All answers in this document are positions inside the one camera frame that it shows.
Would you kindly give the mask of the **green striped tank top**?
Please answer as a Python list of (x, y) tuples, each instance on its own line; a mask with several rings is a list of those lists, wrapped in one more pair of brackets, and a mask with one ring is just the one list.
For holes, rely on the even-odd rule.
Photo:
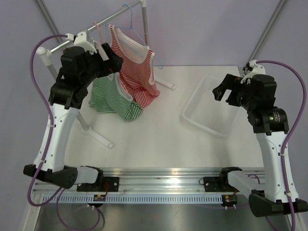
[(129, 102), (118, 93), (116, 81), (110, 81), (108, 76), (94, 79), (89, 106), (98, 113), (116, 113), (127, 122), (137, 119), (143, 113), (139, 103), (134, 100)]

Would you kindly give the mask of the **pink wire hanger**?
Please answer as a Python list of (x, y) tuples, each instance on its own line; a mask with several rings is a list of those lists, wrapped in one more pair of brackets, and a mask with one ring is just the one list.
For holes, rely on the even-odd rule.
[[(94, 22), (94, 24), (96, 25), (98, 31), (99, 31), (99, 34), (100, 34), (100, 44), (102, 45), (103, 44), (103, 37), (102, 37), (102, 33), (97, 25), (96, 22)], [(93, 45), (95, 46), (95, 48), (98, 48), (98, 42), (94, 41), (92, 39), (92, 43)], [(99, 48), (99, 53), (102, 54), (102, 50), (103, 48)], [(116, 72), (113, 72), (114, 74), (110, 74), (108, 76), (108, 78), (111, 80), (115, 80), (115, 83), (116, 83), (116, 87), (117, 87), (117, 91), (118, 93), (123, 96), (126, 100), (128, 100), (129, 102), (132, 102), (133, 101), (133, 98), (131, 95), (129, 95), (126, 91), (126, 89), (122, 86), (122, 83), (121, 83), (121, 80), (120, 80), (120, 76), (119, 76), (119, 73), (116, 73)]]

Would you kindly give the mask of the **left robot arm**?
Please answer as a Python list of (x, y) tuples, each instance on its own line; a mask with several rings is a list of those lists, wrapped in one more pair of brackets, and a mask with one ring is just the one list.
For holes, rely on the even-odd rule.
[(96, 78), (106, 79), (119, 72), (123, 59), (108, 43), (98, 44), (91, 52), (81, 46), (64, 50), (62, 67), (51, 87), (47, 106), (51, 112), (43, 143), (34, 163), (23, 173), (64, 189), (73, 185), (100, 191), (104, 186), (103, 171), (97, 167), (69, 167), (64, 164), (65, 151), (74, 120), (88, 94), (88, 86)]

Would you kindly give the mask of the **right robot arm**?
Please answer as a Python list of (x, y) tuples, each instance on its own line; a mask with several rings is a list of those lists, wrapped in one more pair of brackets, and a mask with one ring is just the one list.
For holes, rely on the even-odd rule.
[(225, 167), (217, 177), (204, 177), (208, 192), (241, 192), (255, 217), (268, 217), (307, 212), (308, 203), (299, 198), (283, 142), (289, 125), (286, 112), (276, 107), (277, 83), (271, 76), (256, 74), (247, 80), (227, 74), (213, 89), (214, 98), (221, 101), (230, 90), (226, 103), (242, 107), (253, 127), (261, 149), (265, 183), (257, 184), (239, 167)]

